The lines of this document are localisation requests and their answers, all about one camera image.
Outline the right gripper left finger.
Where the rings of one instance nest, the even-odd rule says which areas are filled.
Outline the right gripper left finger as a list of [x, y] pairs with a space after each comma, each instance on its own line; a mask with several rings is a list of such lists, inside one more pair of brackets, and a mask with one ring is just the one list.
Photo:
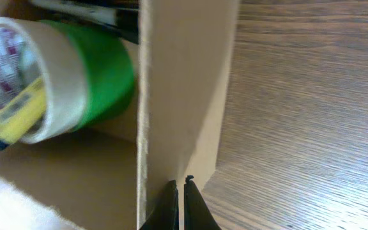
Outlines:
[[169, 181], [151, 215], [147, 218], [140, 230], [178, 230], [179, 209], [178, 189], [176, 181]]

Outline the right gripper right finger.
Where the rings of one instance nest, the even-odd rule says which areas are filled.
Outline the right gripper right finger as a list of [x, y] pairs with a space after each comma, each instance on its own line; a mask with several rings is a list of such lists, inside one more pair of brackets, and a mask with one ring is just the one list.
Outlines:
[[185, 230], [221, 230], [192, 179], [188, 175], [184, 184]]

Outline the yellow highlighter marker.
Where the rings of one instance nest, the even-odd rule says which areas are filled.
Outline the yellow highlighter marker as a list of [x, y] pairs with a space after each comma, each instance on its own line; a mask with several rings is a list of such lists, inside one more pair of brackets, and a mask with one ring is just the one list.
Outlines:
[[0, 151], [18, 142], [46, 110], [44, 83], [38, 77], [0, 110]]

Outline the black and white marker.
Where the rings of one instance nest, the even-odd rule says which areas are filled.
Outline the black and white marker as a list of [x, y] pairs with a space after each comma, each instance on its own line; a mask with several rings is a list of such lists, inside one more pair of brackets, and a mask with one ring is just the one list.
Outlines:
[[30, 0], [35, 6], [110, 26], [138, 26], [139, 11], [65, 0]]

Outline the green tape roll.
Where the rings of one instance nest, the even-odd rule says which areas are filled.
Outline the green tape roll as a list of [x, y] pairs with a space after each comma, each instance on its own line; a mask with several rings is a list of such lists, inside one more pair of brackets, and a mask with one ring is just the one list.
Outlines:
[[87, 106], [78, 130], [114, 118], [130, 105], [135, 91], [135, 71], [122, 41], [116, 36], [81, 25], [42, 20], [63, 33], [77, 51], [86, 71]]

